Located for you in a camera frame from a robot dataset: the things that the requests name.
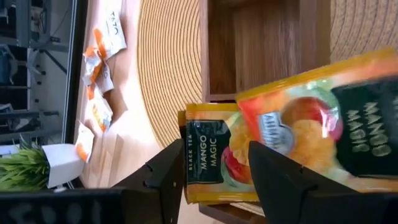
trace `mango magic tea packet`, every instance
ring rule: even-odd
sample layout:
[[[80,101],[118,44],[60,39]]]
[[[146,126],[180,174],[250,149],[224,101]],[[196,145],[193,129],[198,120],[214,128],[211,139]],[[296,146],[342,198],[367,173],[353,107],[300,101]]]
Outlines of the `mango magic tea packet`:
[[[185,116],[188,203],[258,201],[248,161],[251,137],[237,104],[190,104]]]
[[[360,192],[398,191],[392,49],[254,88],[237,102],[255,140]]]

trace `round placemat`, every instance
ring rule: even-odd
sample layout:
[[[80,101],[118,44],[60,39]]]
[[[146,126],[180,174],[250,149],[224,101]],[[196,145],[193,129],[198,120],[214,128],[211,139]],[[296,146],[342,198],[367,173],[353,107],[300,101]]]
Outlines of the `round placemat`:
[[[332,0],[331,62],[398,47],[398,0]]]
[[[138,72],[152,128],[165,147],[180,137],[177,111],[201,102],[198,0],[143,0]]]
[[[199,0],[143,0],[138,73],[164,147],[179,138],[177,111],[201,101]],[[331,0],[331,61],[398,47],[398,0]]]

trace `green plant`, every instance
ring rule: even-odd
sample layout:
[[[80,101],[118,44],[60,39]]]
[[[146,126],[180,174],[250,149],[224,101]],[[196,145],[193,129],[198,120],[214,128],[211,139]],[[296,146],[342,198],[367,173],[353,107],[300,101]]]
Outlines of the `green plant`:
[[[0,158],[0,190],[40,190],[49,180],[50,167],[43,149],[22,138],[19,152]]]

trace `wooden tray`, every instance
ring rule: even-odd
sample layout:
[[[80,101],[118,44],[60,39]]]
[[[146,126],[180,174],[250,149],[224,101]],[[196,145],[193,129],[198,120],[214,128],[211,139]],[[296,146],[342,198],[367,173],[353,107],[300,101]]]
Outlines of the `wooden tray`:
[[[200,0],[205,101],[330,61],[330,1]]]

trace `packet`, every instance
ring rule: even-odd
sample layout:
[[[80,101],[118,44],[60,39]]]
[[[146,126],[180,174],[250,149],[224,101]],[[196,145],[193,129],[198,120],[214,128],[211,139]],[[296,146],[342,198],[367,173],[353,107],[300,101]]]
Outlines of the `packet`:
[[[109,129],[112,122],[112,109],[109,103],[103,98],[100,89],[94,84],[87,87],[88,106],[94,117],[95,123],[102,132]]]
[[[237,104],[187,105],[187,201],[258,201],[248,129]]]
[[[398,191],[387,179],[398,176],[392,49],[254,88],[237,102],[255,140],[357,191]]]
[[[79,122],[78,137],[76,140],[76,152],[85,162],[88,162],[93,151],[94,134],[84,124]]]
[[[106,60],[127,47],[120,18],[115,11],[107,12],[102,28],[93,30],[96,47],[88,47],[83,54],[86,70],[83,83],[91,85],[94,82],[102,93],[112,90],[113,83]]]

